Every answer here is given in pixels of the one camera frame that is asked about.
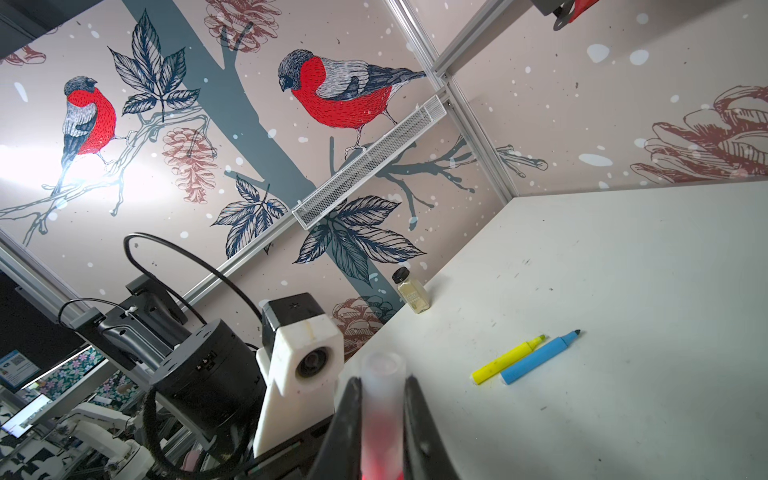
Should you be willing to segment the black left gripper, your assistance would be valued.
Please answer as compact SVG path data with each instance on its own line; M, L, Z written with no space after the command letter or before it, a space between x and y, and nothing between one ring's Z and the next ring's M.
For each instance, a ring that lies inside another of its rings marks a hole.
M312 468L333 416L303 430L244 465L237 479L304 479Z

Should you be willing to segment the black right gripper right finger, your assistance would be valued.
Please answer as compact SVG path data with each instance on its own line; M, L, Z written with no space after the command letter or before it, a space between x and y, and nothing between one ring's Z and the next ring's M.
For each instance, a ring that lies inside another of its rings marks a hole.
M459 480L422 388L413 375L406 379L404 387L403 475L405 480Z

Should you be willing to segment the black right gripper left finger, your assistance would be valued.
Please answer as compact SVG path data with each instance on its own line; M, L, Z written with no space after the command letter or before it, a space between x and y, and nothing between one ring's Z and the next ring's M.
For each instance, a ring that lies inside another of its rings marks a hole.
M362 478L362 403L362 380L352 377L309 472L310 480Z

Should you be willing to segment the pink highlighter pen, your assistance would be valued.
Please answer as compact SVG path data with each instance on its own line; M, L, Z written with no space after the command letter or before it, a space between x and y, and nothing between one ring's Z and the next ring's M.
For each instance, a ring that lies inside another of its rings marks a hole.
M364 446L361 454L361 473L365 480L401 480L403 448L396 445L387 450Z

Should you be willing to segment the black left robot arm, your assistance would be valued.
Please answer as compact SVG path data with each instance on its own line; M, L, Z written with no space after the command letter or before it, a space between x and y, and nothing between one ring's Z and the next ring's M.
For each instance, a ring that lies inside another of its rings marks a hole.
M108 459L111 479L300 479L334 412L343 335L315 299L297 294L257 312L263 344L247 345L222 320L190 332L159 284L141 277L112 311L73 325L125 373L143 370L155 394L140 441L113 436L124 415L81 404L69 433Z

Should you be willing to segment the yellow highlighter pen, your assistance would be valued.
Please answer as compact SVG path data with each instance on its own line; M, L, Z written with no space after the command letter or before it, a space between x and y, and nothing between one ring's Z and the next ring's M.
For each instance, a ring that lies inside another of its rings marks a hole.
M530 341L524 342L507 353L497 357L490 363L474 371L470 378L475 385L481 385L495 375L501 373L521 359L530 355L547 339L546 335L540 335Z

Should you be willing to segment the blue highlighter pen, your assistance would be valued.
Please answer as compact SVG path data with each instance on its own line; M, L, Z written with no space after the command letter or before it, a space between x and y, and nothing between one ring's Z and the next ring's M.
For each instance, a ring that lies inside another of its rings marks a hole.
M579 338L581 332L581 329L576 329L567 335L557 337L541 348L533 351L525 358L519 360L517 363L503 370L500 373L502 383L510 385L539 366L560 355Z

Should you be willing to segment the small glass spice jar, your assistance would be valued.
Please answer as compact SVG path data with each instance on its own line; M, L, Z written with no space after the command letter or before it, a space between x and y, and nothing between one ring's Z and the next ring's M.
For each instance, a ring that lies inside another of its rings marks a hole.
M399 267L393 273L392 279L401 298L415 313L420 314L430 308L430 300L425 288L411 276L407 267Z

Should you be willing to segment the red cassava chips bag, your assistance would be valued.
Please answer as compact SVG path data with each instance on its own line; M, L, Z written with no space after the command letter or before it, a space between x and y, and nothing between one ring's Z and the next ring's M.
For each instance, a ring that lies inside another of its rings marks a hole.
M567 22L573 23L579 16L598 2L599 0L574 0L567 15Z

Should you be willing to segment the white mesh wall shelf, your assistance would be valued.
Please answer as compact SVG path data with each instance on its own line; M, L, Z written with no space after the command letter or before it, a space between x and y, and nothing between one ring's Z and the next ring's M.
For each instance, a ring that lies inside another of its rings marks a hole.
M292 214L304 230L310 230L352 193L388 166L407 147L438 124L447 112L434 95L402 122L346 162L325 183L300 201Z

